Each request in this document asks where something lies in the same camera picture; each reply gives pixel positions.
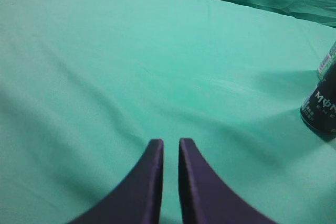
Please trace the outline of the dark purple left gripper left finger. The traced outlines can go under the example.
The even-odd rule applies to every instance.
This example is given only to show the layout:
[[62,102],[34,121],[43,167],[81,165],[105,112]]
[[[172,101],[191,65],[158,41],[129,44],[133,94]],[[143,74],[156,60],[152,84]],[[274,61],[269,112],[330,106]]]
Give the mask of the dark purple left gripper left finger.
[[70,223],[159,223],[163,191],[164,144],[150,140],[122,182]]

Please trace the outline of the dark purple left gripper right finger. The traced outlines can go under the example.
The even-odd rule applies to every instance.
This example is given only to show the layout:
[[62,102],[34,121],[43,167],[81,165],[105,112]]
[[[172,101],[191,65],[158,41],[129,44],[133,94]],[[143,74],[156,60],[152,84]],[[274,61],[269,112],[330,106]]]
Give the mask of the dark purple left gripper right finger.
[[183,223],[275,223],[215,173],[191,138],[181,138],[178,192]]

